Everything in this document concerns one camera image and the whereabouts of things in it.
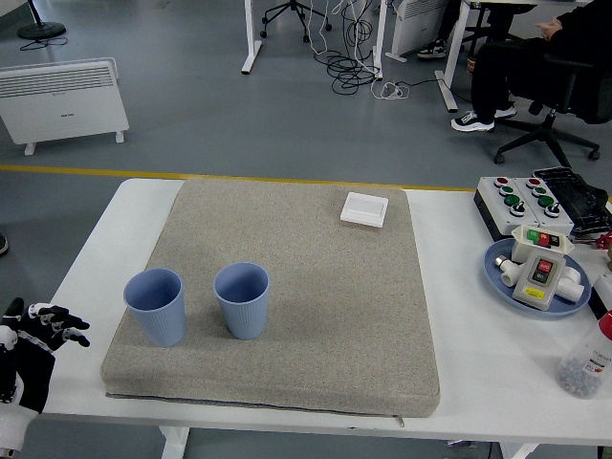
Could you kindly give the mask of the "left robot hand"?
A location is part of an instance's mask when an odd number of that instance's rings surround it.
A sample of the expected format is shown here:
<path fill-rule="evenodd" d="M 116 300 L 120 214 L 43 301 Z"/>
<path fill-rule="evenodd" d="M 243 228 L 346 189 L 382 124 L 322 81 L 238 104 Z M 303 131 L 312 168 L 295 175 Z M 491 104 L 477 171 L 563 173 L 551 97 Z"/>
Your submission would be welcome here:
<path fill-rule="evenodd" d="M 42 413 L 55 351 L 72 340 L 90 345 L 90 324 L 64 307 L 15 298 L 1 317 L 1 456 L 20 454 L 30 423 Z"/>

